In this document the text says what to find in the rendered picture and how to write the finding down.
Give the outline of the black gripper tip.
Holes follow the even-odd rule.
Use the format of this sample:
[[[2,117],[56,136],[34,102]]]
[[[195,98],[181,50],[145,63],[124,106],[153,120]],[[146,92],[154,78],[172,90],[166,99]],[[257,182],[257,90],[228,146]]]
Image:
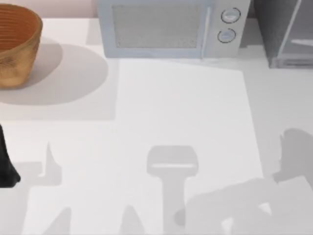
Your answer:
[[[20,181],[21,177],[9,158],[3,128],[0,125],[0,188],[13,188]]]

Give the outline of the round microwave knob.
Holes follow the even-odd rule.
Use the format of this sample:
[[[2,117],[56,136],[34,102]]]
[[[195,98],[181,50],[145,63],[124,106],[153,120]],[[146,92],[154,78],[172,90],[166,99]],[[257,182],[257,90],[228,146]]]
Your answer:
[[[238,8],[226,9],[221,14],[221,20],[224,23],[231,24],[235,23],[241,16],[241,12]]]
[[[217,35],[217,39],[219,40],[219,42],[223,44],[230,43],[235,38],[236,38],[236,32],[231,28],[221,30]]]

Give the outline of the pale microwave oven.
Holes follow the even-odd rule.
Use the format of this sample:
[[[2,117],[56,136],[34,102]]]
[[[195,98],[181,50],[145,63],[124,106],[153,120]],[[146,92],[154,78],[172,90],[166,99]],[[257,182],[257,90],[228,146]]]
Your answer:
[[[206,41],[204,58],[230,58],[237,55],[241,43],[244,26],[251,0],[213,0],[216,4],[211,11],[208,37]],[[240,18],[235,23],[224,23],[221,14],[224,10],[238,8]],[[227,44],[219,42],[217,35],[221,30],[231,28],[236,32],[236,38]]]

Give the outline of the grey cabinet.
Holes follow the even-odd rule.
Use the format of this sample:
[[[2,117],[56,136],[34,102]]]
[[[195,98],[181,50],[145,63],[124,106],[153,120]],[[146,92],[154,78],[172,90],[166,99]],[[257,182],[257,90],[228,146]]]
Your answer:
[[[254,0],[271,69],[313,69],[313,0]]]

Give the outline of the microwave oven door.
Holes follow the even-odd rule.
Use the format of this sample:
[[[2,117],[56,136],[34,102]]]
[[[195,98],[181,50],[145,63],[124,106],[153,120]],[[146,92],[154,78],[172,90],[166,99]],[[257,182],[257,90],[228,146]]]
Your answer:
[[[108,58],[201,58],[213,0],[97,0]]]

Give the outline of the brown woven basket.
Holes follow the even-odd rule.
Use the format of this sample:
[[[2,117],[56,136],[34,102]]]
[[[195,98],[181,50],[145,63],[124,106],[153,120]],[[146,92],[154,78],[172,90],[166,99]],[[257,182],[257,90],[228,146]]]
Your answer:
[[[43,21],[26,7],[0,3],[0,89],[28,81],[38,53]]]

